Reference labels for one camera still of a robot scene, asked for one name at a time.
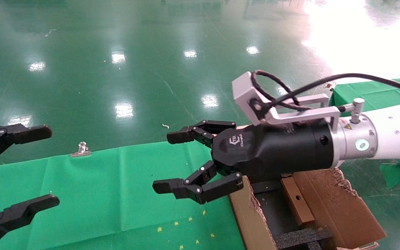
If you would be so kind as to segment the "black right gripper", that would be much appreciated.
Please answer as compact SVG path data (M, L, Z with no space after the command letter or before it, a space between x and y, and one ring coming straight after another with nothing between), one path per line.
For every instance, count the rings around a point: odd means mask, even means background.
M198 141L212 145L214 162L207 161L186 179L156 180L154 191L204 204L243 189L243 175L265 178L328 169L333 164L333 140L324 119L236 127L235 122L203 120L168 133L170 144ZM211 181L217 173L223 176Z

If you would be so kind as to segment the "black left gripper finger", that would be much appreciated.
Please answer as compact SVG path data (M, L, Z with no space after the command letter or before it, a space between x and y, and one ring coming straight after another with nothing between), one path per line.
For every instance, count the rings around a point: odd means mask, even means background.
M57 196L47 194L5 208L0 211L0 239L11 231L30 225L38 212L59 204Z
M47 125L25 127L22 124L0 126L0 155L13 144L25 144L48 139L52 136Z

